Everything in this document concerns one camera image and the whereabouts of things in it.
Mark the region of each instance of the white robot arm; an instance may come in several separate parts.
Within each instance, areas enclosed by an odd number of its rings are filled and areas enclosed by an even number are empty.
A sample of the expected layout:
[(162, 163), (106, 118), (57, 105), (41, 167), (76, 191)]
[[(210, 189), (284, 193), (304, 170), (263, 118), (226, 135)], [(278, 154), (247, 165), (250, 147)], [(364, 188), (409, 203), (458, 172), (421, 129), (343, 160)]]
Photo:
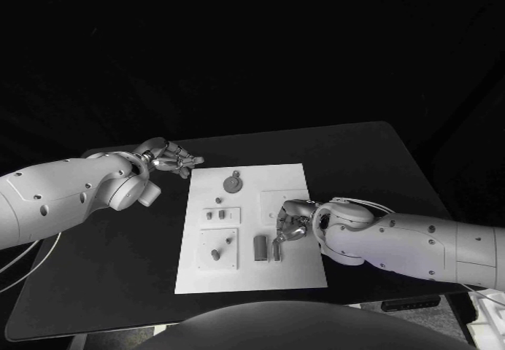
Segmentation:
[(364, 260), (400, 275), (505, 291), (505, 229), (434, 217), (373, 217), (341, 198), (327, 203), (285, 201), (276, 217), (273, 259), (279, 243), (311, 231), (320, 253), (344, 265)]
[(138, 201), (149, 206), (159, 188), (154, 169), (187, 178), (203, 162), (161, 137), (128, 152), (97, 153), (30, 166), (0, 177), (0, 249), (37, 241), (110, 207), (119, 211)]

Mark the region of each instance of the small hole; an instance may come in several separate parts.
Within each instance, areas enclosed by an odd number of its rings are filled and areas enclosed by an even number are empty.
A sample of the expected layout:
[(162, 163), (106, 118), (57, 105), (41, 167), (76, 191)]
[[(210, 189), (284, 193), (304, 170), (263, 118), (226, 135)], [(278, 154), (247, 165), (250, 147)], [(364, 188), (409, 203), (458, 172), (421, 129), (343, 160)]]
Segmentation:
[(48, 213), (48, 207), (47, 207), (45, 205), (43, 205), (43, 206), (40, 207), (40, 214), (41, 214), (41, 216), (44, 217), (44, 216), (47, 215), (47, 213)]

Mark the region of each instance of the table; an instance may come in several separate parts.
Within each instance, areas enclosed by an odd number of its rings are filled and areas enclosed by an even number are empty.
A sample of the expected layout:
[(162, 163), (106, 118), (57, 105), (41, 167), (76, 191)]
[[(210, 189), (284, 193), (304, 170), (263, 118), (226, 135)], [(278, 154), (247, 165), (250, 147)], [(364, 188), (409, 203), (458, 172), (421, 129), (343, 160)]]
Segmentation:
[[(302, 163), (310, 198), (341, 196), (399, 213), (449, 219), (398, 135), (385, 122), (174, 141), (204, 157), (200, 168)], [(131, 151), (135, 145), (93, 149)], [(155, 171), (151, 207), (97, 210), (64, 231), (28, 277), (5, 328), (11, 341), (181, 322), (217, 308), (266, 300), (364, 303), (464, 292), (457, 284), (344, 266), (322, 256), (327, 288), (174, 295), (188, 180)], [(35, 262), (54, 237), (44, 240)]]

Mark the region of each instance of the black table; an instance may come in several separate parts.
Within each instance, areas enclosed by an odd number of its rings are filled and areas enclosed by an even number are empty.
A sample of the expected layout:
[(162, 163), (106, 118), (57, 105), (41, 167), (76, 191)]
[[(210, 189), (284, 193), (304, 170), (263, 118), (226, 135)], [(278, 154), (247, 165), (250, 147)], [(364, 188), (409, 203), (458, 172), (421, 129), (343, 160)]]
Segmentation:
[[(200, 168), (302, 163), (310, 198), (373, 201), (399, 213), (449, 219), (402, 141), (385, 122), (175, 141), (204, 157)], [(133, 145), (93, 149), (131, 151)], [(155, 171), (151, 207), (97, 210), (64, 231), (28, 277), (5, 328), (12, 341), (181, 322), (265, 300), (364, 303), (462, 292), (457, 284), (344, 266), (322, 256), (327, 288), (174, 295), (188, 180)], [(35, 262), (56, 238), (47, 238)]]

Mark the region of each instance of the black background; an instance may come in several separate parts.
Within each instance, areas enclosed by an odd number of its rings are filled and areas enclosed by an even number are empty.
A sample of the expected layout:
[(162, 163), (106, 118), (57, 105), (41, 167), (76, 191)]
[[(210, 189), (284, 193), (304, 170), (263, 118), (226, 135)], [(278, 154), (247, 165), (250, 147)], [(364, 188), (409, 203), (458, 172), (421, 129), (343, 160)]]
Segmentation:
[(17, 4), (1, 9), (0, 175), (154, 136), (385, 120), (454, 218), (505, 225), (499, 1)]

